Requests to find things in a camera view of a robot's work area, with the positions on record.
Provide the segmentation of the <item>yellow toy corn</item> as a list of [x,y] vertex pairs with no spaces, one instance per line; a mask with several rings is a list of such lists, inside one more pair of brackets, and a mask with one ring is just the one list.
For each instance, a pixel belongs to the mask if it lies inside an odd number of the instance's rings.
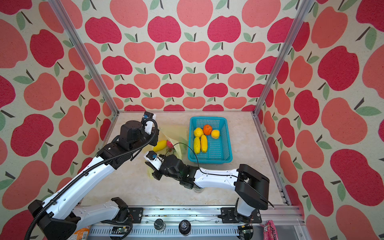
[[201,140],[200,137],[194,139],[194,153],[197,155],[201,152]]

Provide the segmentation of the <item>yellow toy banana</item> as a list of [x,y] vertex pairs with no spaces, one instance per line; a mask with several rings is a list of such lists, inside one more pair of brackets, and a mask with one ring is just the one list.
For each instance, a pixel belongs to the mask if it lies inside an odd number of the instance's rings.
[[201,152],[206,153],[208,151],[208,139],[206,135],[202,135],[201,138]]

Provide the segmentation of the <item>yellow toy fruit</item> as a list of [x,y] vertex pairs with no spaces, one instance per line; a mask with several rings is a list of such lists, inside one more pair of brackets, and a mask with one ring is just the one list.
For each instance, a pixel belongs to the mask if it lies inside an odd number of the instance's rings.
[[194,136],[195,138],[200,138],[201,136],[204,135],[204,131],[201,128],[196,128],[194,130]]

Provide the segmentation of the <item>orange toy tangerine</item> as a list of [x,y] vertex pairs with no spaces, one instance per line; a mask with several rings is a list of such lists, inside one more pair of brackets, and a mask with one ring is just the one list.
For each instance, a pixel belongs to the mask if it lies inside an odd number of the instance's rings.
[[203,127],[203,133],[204,133],[204,135],[206,135],[206,136],[211,135],[212,131],[213,131],[213,128],[212,128],[212,126],[210,126],[210,125],[205,125],[205,126]]

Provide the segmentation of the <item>yellow toy peach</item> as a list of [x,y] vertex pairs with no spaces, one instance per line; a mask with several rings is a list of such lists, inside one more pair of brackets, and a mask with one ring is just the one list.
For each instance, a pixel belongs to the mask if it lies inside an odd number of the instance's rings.
[[213,139],[218,139],[220,137],[220,131],[219,130],[212,130],[211,137]]

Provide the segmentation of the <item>red toy strawberry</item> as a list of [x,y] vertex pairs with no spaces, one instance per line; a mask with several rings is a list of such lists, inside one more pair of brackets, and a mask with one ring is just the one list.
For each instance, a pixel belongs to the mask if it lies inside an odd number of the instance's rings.
[[174,149],[174,145],[170,141],[167,141],[167,147],[169,149]]

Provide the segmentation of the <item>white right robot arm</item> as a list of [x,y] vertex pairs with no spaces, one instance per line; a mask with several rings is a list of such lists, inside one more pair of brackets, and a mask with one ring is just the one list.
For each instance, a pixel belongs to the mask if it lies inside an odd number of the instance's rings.
[[236,192],[239,197],[235,207],[222,208],[218,216],[223,223],[249,224],[254,211],[259,213],[269,207],[269,178],[246,164],[233,170],[208,170],[186,165],[175,155],[158,155],[154,151],[149,151],[145,160],[156,180],[166,176],[189,190],[220,188]]

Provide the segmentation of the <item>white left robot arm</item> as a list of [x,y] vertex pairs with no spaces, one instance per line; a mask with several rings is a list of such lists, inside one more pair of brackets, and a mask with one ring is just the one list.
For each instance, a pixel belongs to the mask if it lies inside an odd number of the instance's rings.
[[66,240],[76,231],[99,222],[127,226],[126,237],[133,228],[134,218],[129,206],[119,197],[86,208],[78,203],[104,178],[125,162],[132,161],[144,147],[155,146],[159,129],[155,116],[146,112],[139,121],[128,121],[120,135],[105,145],[74,179],[44,201],[33,201],[28,209],[33,221],[25,239],[31,238],[36,226],[48,240]]

